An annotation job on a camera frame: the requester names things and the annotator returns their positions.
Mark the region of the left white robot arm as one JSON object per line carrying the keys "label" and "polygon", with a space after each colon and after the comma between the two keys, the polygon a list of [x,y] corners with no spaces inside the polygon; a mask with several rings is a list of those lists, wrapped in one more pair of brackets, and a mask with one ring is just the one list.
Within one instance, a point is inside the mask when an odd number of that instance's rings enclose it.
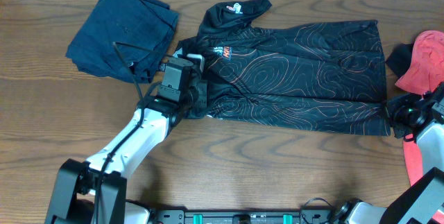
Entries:
{"label": "left white robot arm", "polygon": [[152,212],[126,198],[128,179],[188,110],[207,105],[207,81],[153,83],[132,119],[84,162],[68,159],[58,170],[46,223],[149,223]]}

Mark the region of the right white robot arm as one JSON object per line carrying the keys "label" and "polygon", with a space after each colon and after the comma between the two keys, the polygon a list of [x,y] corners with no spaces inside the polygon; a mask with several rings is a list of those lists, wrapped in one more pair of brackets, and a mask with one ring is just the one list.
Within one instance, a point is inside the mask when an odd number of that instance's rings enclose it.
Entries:
{"label": "right white robot arm", "polygon": [[388,207],[359,199],[344,203],[330,223],[443,222],[443,83],[423,95],[405,94],[384,103],[395,137],[403,139],[411,186]]}

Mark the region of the black orange patterned jersey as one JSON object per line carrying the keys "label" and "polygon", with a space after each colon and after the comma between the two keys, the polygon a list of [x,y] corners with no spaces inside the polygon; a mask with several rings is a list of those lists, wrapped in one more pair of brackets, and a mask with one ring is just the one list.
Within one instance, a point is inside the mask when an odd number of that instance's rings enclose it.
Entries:
{"label": "black orange patterned jersey", "polygon": [[386,68],[377,21],[254,27],[269,0],[229,1],[209,8],[195,37],[175,56],[204,57],[204,110],[190,118],[351,135],[391,133],[382,103]]}

